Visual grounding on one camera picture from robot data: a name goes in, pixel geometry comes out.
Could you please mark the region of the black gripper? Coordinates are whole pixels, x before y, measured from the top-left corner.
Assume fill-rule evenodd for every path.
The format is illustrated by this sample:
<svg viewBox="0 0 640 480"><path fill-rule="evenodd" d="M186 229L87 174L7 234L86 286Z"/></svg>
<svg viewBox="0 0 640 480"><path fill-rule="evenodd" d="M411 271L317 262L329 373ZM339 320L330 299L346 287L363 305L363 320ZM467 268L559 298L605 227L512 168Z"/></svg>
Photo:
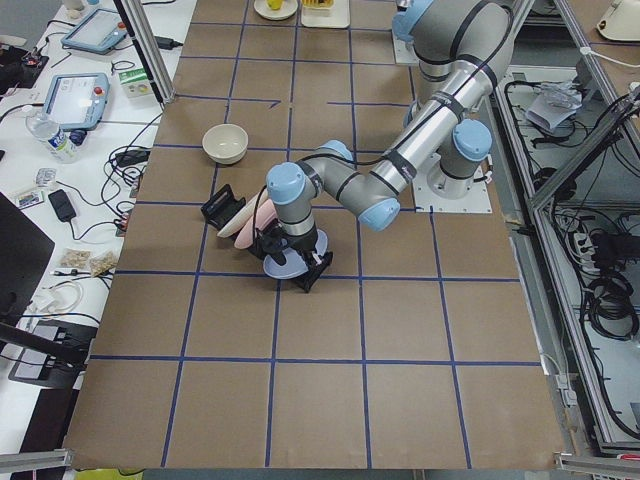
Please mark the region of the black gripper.
<svg viewBox="0 0 640 480"><path fill-rule="evenodd" d="M271 222L262 230L255 227L252 230L252 253L263 260L271 256L278 265L285 263L284 251L289 248L297 252L307 265L315 265L312 254L316 252L318 231L315 226L300 236L285 232L279 222Z"/></svg>

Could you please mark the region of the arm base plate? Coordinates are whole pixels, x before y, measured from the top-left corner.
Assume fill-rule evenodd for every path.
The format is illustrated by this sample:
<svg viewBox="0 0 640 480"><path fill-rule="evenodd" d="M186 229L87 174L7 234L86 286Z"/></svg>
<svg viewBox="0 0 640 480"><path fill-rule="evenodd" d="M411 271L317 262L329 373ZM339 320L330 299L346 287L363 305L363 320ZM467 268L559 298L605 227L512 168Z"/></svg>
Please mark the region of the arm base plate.
<svg viewBox="0 0 640 480"><path fill-rule="evenodd" d="M417 211L424 213L491 214L493 212L481 162L474 175L453 179L441 169L441 156L433 153L417 170L412 183Z"/></svg>
<svg viewBox="0 0 640 480"><path fill-rule="evenodd" d="M419 59L414 50L413 37L400 38L395 33L392 34L394 58L397 65L417 66Z"/></svg>

